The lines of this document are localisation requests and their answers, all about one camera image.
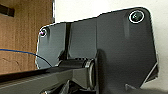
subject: cable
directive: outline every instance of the cable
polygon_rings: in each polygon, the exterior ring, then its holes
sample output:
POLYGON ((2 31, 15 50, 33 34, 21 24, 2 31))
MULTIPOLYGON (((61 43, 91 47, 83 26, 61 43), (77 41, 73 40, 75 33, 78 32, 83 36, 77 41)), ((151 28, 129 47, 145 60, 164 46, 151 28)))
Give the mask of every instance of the cable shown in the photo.
POLYGON ((19 53, 31 54, 31 55, 37 56, 38 58, 41 58, 41 59, 44 60, 50 67, 52 67, 51 64, 50 64, 46 59, 44 59, 43 57, 41 57, 41 56, 39 56, 39 55, 37 55, 37 54, 35 54, 35 53, 25 52, 25 51, 18 51, 18 50, 10 50, 10 49, 0 49, 0 51, 9 51, 9 52, 19 52, 19 53))

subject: white wall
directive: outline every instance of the white wall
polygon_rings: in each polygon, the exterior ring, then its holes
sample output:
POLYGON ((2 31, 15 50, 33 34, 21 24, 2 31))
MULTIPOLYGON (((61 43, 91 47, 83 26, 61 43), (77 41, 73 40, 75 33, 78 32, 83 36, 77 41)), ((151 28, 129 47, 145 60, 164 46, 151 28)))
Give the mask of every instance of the white wall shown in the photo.
POLYGON ((145 7, 151 12, 159 78, 142 88, 168 91, 168 0, 56 0, 56 23, 96 17, 114 10, 145 7))

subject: round hole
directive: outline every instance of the round hole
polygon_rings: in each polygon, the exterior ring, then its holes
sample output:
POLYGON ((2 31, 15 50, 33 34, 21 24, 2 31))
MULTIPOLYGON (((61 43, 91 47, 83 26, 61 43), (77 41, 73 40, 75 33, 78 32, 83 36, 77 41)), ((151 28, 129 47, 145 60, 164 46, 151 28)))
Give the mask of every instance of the round hole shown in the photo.
POLYGON ((140 23, 144 19, 144 13, 142 11, 136 10, 129 15, 129 20, 132 23, 140 23))
POLYGON ((40 31, 40 36, 41 36, 41 37, 46 36, 46 34, 47 34, 47 30, 46 30, 46 29, 42 29, 42 30, 40 31))

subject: metal bar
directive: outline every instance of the metal bar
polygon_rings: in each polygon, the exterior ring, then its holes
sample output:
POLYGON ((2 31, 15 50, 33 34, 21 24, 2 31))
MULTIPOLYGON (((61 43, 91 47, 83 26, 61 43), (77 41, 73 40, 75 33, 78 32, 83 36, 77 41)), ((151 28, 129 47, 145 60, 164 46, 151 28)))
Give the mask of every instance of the metal bar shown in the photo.
POLYGON ((68 80, 79 84, 82 88, 88 88, 88 68, 70 69, 49 74, 31 76, 16 79, 0 84, 2 94, 41 94, 50 91, 49 87, 58 88, 68 80))

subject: wooden surface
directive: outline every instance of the wooden surface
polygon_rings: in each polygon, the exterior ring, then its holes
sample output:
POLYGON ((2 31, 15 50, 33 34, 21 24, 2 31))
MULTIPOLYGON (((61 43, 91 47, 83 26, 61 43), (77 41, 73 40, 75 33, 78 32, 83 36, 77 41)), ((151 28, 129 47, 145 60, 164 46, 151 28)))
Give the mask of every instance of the wooden surface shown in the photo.
MULTIPOLYGON (((14 17, 0 14, 0 49, 36 53, 39 29, 52 23, 52 0, 0 0, 14 17)), ((35 56, 0 51, 0 74, 35 70, 35 56)))

